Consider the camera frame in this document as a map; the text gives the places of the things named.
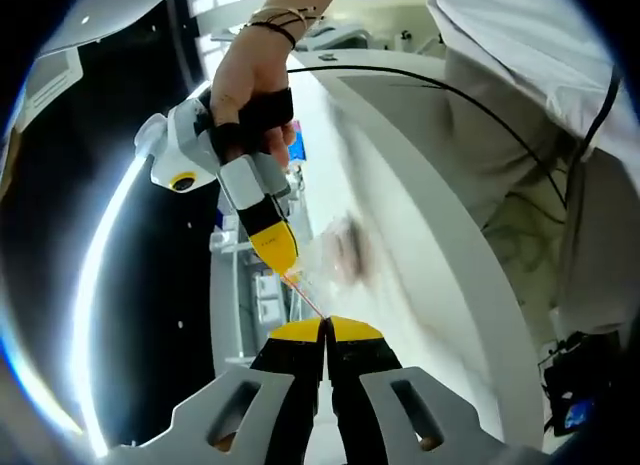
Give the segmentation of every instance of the white table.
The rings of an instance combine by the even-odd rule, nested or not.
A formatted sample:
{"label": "white table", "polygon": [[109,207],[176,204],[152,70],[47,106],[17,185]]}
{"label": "white table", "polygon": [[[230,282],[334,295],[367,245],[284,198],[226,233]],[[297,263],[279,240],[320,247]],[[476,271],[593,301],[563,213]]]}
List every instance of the white table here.
{"label": "white table", "polygon": [[[416,55],[344,51],[328,63],[319,55],[291,57],[289,68],[366,63],[442,73],[441,62]],[[536,355],[498,261],[424,155],[338,77],[348,74],[290,76],[313,234],[349,213],[371,247],[366,283],[321,306],[379,329],[404,366],[422,367],[472,403],[487,432],[540,447]]]}

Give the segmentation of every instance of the person's right hand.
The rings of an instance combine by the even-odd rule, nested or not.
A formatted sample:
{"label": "person's right hand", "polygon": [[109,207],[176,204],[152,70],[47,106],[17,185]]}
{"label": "person's right hand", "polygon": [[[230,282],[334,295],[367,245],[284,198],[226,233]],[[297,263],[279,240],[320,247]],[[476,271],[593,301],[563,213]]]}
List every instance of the person's right hand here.
{"label": "person's right hand", "polygon": [[[289,86],[286,61],[289,41],[271,30],[247,27],[231,44],[211,85],[211,112],[216,126],[238,123],[238,112],[258,95],[279,92]],[[288,146],[295,141],[291,123],[264,134],[264,149],[286,167]],[[242,155],[242,144],[232,146],[227,159]]]}

